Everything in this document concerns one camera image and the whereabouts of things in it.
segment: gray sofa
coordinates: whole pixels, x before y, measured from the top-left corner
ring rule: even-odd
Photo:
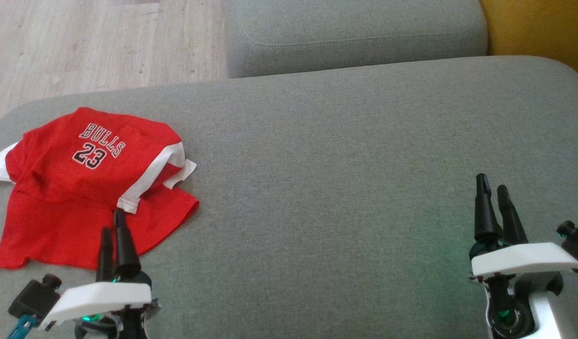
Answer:
[[[154,338],[484,338],[484,294],[467,280],[474,176],[509,187],[533,242],[578,222],[578,75],[545,58],[46,99],[0,121],[0,149],[82,105],[170,124],[197,163],[181,188],[199,210],[142,258],[164,305]],[[0,232],[10,191],[0,183]],[[49,272],[63,288],[93,281],[37,262],[0,270],[0,338],[11,300]],[[560,298],[578,330],[578,279]]]

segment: blue connector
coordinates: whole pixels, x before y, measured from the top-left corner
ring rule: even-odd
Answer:
[[[29,314],[24,314],[17,322],[17,326],[9,333],[7,339],[25,339],[32,328],[38,326],[38,319]]]

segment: gray cushion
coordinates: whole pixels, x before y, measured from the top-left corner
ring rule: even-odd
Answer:
[[[478,0],[229,0],[230,77],[483,56]]]
[[[578,75],[544,58],[46,99],[1,120],[0,149],[80,105],[166,122],[197,163],[181,188],[199,210],[142,258],[165,307],[153,338],[484,338],[485,296],[467,280],[475,175],[509,187],[530,241],[578,223]],[[0,183],[0,233],[10,191]],[[64,288],[93,279],[37,262],[0,270],[0,338],[11,300],[48,272]],[[578,329],[576,288],[568,275]]]

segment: number 23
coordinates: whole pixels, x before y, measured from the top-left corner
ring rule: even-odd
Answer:
[[[93,144],[87,142],[84,144],[84,150],[76,152],[73,155],[73,160],[83,164],[91,170],[99,167],[100,162],[107,155],[107,152],[102,148],[96,148]]]

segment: bulls jersey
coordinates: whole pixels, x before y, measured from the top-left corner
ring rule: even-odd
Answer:
[[[199,202],[175,183],[194,163],[166,124],[81,107],[0,152],[0,180],[15,183],[0,241],[0,267],[27,259],[96,268],[100,229],[127,214],[145,253]]]

